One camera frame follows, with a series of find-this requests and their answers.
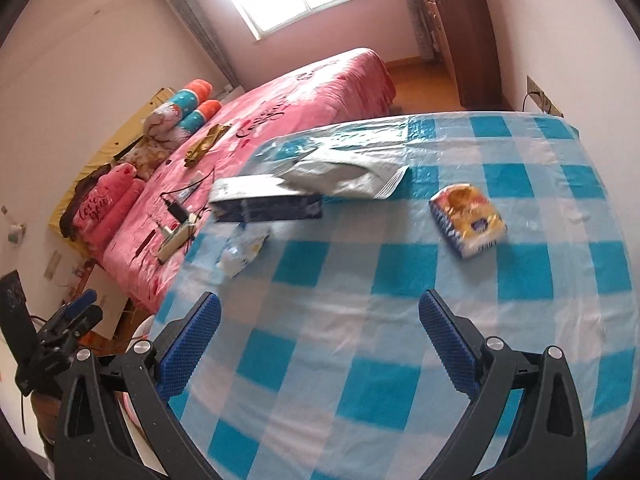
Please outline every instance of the small plastic packet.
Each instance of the small plastic packet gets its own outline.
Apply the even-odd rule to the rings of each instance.
[[[463,258],[494,246],[507,234],[500,213],[471,184],[452,184],[429,200],[431,212],[447,240]]]
[[[255,260],[271,233],[268,224],[240,224],[227,241],[216,267],[232,278]]]

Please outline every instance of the pink pillow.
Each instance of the pink pillow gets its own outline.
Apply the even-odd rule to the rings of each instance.
[[[131,187],[126,190],[102,221],[85,235],[84,241],[88,243],[93,251],[101,253],[107,248],[116,231],[120,228],[127,214],[129,214],[136,200],[145,189],[145,184],[144,180],[134,179]]]
[[[110,211],[113,205],[131,187],[136,176],[136,168],[131,164],[121,164],[98,179],[98,183],[82,201],[74,225],[83,238]]]

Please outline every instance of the wooden floor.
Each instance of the wooden floor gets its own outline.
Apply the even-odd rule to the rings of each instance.
[[[393,115],[465,110],[447,69],[440,63],[420,63],[389,68],[398,94]]]

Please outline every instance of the blue gripper pad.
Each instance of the blue gripper pad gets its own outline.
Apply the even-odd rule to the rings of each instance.
[[[65,319],[71,321],[73,318],[82,313],[89,305],[94,304],[98,300],[95,290],[88,288],[82,295],[71,301],[65,306]]]
[[[158,363],[156,389],[160,397],[180,395],[184,390],[198,361],[220,325],[222,307],[215,294],[211,294],[191,317],[187,325],[175,338],[164,358]]]
[[[479,363],[440,301],[430,291],[418,303],[418,316],[455,389],[473,400],[480,391]]]

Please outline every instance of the yellow headboard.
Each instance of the yellow headboard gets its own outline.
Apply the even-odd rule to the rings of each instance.
[[[65,212],[69,202],[71,202],[71,199],[76,192],[76,184],[78,184],[81,179],[88,176],[92,171],[100,168],[100,166],[113,163],[113,157],[115,155],[129,146],[134,140],[140,138],[142,136],[142,123],[145,118],[153,110],[159,107],[159,105],[167,101],[169,97],[174,95],[174,93],[175,92],[171,88],[160,89],[156,95],[149,99],[149,101],[147,101],[145,105],[140,108],[140,110],[138,110],[113,137],[111,137],[111,139],[107,140],[107,142],[102,145],[100,150],[98,150],[98,153],[92,156],[91,160],[89,160],[87,165],[82,168],[82,171],[78,174],[69,189],[66,190],[62,200],[60,200],[58,206],[56,206],[53,211],[53,214],[49,219],[49,227],[51,229],[62,236],[60,233],[60,217]],[[82,255],[89,256],[89,250],[82,240],[78,239],[76,241],[72,241],[69,238],[65,238],[65,241]]]

